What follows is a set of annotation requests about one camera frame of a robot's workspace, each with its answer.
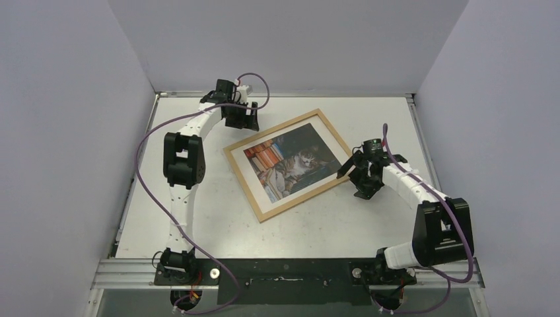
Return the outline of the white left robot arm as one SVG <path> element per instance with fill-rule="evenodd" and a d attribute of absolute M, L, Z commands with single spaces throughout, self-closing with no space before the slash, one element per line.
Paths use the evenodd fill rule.
<path fill-rule="evenodd" d="M 248 101 L 253 89 L 239 80 L 219 79 L 216 88 L 199 101 L 197 113 L 175 133 L 164 136 L 163 174 L 171 198 L 170 232 L 166 247 L 188 253 L 194 246 L 184 238 L 193 235 L 194 197 L 206 173 L 203 141 L 221 120 L 227 127 L 259 131 L 257 102 Z"/>

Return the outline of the colourful photo print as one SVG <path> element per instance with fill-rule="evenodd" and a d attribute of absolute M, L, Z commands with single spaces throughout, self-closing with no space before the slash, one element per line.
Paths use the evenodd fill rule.
<path fill-rule="evenodd" d="M 335 174 L 341 167 L 311 123 L 243 150 L 272 203 Z"/>

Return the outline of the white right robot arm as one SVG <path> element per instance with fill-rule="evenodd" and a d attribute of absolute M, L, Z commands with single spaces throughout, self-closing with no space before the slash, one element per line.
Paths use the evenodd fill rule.
<path fill-rule="evenodd" d="M 383 187 L 394 190 L 415 212 L 409 242 L 381 248 L 373 273 L 381 283 L 390 283 L 409 268 L 431 269 L 436 265 L 467 260 L 467 282 L 473 275 L 474 246 L 470 206 L 465 199 L 451 198 L 428 184 L 401 155 L 386 150 L 384 141 L 365 141 L 337 171 L 348 176 L 355 197 L 370 199 Z"/>

